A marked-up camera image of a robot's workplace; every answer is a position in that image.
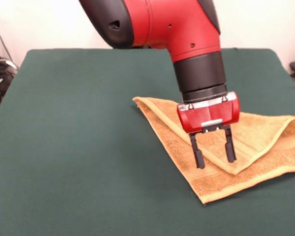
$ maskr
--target orange towel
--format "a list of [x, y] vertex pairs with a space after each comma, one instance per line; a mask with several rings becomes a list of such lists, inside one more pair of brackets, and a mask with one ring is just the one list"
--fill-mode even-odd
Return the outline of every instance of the orange towel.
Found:
[[241, 113], [232, 125], [237, 161], [228, 163], [223, 130], [198, 134], [206, 168], [196, 168], [190, 138], [177, 115], [177, 103], [135, 97], [165, 150], [203, 204], [295, 172], [295, 117]]

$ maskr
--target green table surface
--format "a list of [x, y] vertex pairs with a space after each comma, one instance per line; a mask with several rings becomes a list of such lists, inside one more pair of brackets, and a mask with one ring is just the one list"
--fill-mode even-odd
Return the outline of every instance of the green table surface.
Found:
[[[273, 51], [223, 58], [242, 111], [295, 115]], [[295, 174], [203, 206], [134, 96], [181, 101], [166, 51], [27, 54], [0, 107], [0, 236], [295, 236]]]

